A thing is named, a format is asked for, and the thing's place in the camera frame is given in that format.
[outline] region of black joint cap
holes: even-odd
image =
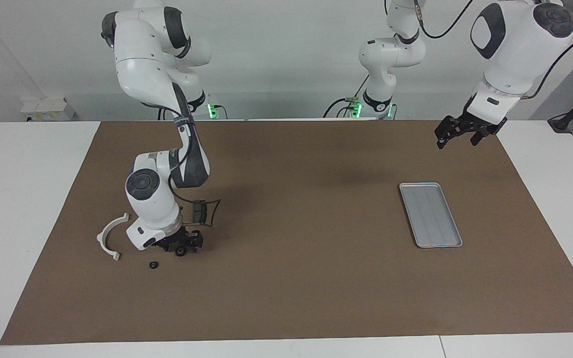
[[[141,169],[127,177],[125,188],[134,199],[143,201],[150,199],[159,188],[161,178],[151,169]]]
[[[547,2],[534,8],[534,20],[555,38],[573,34],[573,13],[566,7]]]
[[[400,34],[397,34],[397,36],[399,38],[399,41],[404,45],[411,45],[411,43],[417,41],[417,39],[419,38],[419,30],[417,30],[417,33],[411,38],[403,38]]]

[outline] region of metal tray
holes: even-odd
[[[419,247],[459,247],[459,230],[438,183],[401,183],[399,190]]]

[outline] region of white curved plastic part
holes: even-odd
[[[111,251],[110,249],[108,249],[107,246],[105,245],[105,239],[107,238],[107,234],[109,234],[109,232],[112,231],[112,229],[114,229],[114,227],[116,227],[118,224],[123,224],[123,222],[127,222],[128,220],[129,220],[129,215],[127,213],[125,213],[122,217],[116,218],[116,219],[112,220],[111,222],[109,222],[109,224],[107,224],[105,226],[103,231],[101,231],[100,234],[98,234],[96,236],[96,241],[98,241],[98,243],[100,243],[100,247],[103,249],[103,251],[112,255],[112,258],[114,259],[114,261],[118,261],[121,254],[119,252]]]

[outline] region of white wall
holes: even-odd
[[[441,32],[467,0],[428,2],[426,27]],[[458,115],[480,80],[485,60],[469,29],[490,1],[477,0],[441,40],[427,39],[424,63],[396,70],[400,118]],[[100,38],[102,17],[131,0],[0,0],[0,37],[44,93],[64,95],[84,120],[153,118],[155,111],[118,87],[113,57]],[[380,0],[168,0],[191,32],[208,39],[213,61],[197,68],[205,90],[235,118],[321,116],[333,100],[352,95],[366,75],[357,51],[389,36]],[[573,51],[539,98],[511,118],[527,119],[573,68]],[[18,119],[18,80],[0,66],[0,120]]]

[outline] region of green led light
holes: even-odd
[[[213,108],[213,106],[211,106],[211,103],[207,104],[207,108],[209,109],[209,118],[211,119],[218,118],[218,110],[216,108]]]
[[[355,104],[357,104],[357,107],[353,108],[352,116],[353,118],[359,118],[360,114],[362,114],[362,104],[359,102],[356,102]]]

